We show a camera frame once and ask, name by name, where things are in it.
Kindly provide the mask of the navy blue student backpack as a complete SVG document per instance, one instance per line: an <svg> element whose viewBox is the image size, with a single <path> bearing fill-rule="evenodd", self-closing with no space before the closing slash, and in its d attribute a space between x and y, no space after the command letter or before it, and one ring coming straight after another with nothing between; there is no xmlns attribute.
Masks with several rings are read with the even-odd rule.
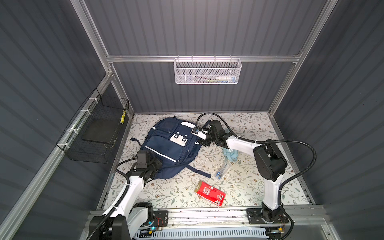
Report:
<svg viewBox="0 0 384 240"><path fill-rule="evenodd" d="M195 123L169 117L157 122L148 132L141 151L151 152L161 163L154 179L171 179L183 169L211 178L211 175L192 167L202 145L195 134Z"/></svg>

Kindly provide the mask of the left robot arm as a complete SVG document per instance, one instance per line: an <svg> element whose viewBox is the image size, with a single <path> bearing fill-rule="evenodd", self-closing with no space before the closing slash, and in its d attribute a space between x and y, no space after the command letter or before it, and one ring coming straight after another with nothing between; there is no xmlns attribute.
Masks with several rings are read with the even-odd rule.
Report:
<svg viewBox="0 0 384 240"><path fill-rule="evenodd" d="M120 171L119 166L130 160L116 165L115 171L124 177L126 183L112 205L101 216L91 220L88 240L133 240L142 225L153 223L153 205L137 203L136 200L145 185L155 178L162 163L149 151L139 151L131 160L137 162L126 173Z"/></svg>

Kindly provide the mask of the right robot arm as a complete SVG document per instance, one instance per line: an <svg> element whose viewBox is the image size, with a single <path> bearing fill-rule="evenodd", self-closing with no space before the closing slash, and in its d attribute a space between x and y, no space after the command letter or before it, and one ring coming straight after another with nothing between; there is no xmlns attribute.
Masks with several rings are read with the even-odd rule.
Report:
<svg viewBox="0 0 384 240"><path fill-rule="evenodd" d="M196 120L192 133L203 140L204 145L215 143L227 150L236 150L253 156L259 174L265 180L265 194L261 213L266 223L273 223L280 215L287 216L282 204L283 187L290 181L309 171L317 160L316 150L309 144L297 140L250 140L238 136L218 114L203 113ZM288 161L277 146L278 143L293 143L307 147L313 154L309 165L294 176L283 180Z"/></svg>

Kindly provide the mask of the clear pack of pens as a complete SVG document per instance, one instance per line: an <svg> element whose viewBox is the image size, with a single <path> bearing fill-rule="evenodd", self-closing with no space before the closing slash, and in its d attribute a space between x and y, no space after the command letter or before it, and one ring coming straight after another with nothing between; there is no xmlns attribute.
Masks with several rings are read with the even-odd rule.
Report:
<svg viewBox="0 0 384 240"><path fill-rule="evenodd" d="M223 165L218 169L218 171L215 174L215 178L217 180L221 180L224 178L228 170L231 168L231 163L228 161L225 161Z"/></svg>

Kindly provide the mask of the light teal pencil pouch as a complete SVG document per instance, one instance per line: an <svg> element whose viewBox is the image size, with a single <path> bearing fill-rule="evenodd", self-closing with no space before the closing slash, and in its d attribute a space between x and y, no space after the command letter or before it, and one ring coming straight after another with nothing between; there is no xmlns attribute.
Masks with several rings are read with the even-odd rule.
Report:
<svg viewBox="0 0 384 240"><path fill-rule="evenodd" d="M232 163L235 163L238 161L239 153L237 150L223 148L223 155L226 157L228 161Z"/></svg>

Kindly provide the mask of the floral table mat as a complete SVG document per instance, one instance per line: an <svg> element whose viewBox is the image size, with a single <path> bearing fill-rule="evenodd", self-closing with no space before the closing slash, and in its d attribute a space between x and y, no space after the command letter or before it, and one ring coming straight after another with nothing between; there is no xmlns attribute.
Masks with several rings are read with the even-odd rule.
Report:
<svg viewBox="0 0 384 240"><path fill-rule="evenodd" d="M119 162L132 158L140 148L138 143L130 141L130 139L135 138L142 143L150 128L158 121L176 116L178 119L195 123L199 115L148 114L134 116ZM218 113L218 115L239 136L259 141L278 139L276 129L267 113ZM204 181L226 193L223 207L259 206L264 199L265 184L253 157L239 153L237 161L231 163L231 167L225 175L221 179L215 178L215 174L226 160L223 149L215 144L211 144L210 147L202 147L192 162L192 166L211 174L210 179L193 173L189 169L184 169L170 180L154 180L147 184L137 200L139 202L151 202L156 209L216 207L194 193L199 181ZM106 210L114 202L124 187L123 182L124 178L115 174L105 201L100 207L102 210ZM310 204L298 179L283 188L282 203L285 205Z"/></svg>

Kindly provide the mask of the red paper box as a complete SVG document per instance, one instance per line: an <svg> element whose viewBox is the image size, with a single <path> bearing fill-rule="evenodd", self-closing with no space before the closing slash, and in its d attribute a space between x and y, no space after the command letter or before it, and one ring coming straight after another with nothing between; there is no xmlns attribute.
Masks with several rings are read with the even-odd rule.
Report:
<svg viewBox="0 0 384 240"><path fill-rule="evenodd" d="M203 181L199 181L197 187L195 188L195 193L218 207L223 206L226 197L225 192Z"/></svg>

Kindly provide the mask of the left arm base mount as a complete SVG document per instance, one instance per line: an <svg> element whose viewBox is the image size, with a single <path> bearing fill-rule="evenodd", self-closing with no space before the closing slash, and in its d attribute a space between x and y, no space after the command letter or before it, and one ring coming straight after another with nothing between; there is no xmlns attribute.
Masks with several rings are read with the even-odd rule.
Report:
<svg viewBox="0 0 384 240"><path fill-rule="evenodd" d="M154 231L157 228L161 229L163 227L167 227L168 220L169 220L169 211L166 211L166 210L149 211L145 222L141 222L141 220L139 220L139 222L141 223L139 228L144 228L144 229L151 228Z"/></svg>

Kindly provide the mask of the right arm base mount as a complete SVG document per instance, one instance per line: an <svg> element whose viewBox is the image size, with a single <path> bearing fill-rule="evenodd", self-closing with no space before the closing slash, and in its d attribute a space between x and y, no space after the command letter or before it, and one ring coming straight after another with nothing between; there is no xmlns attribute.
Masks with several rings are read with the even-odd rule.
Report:
<svg viewBox="0 0 384 240"><path fill-rule="evenodd" d="M246 209L249 224L286 224L288 217L280 208L270 210L268 208L248 208Z"/></svg>

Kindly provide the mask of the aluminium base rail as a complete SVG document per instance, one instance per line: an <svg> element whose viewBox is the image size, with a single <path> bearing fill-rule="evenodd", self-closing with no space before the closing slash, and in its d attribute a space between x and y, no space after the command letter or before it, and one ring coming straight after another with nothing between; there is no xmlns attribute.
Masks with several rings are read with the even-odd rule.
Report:
<svg viewBox="0 0 384 240"><path fill-rule="evenodd" d="M286 212L297 225L330 222L322 205L286 205ZM248 207L167 209L167 228L242 227L249 226Z"/></svg>

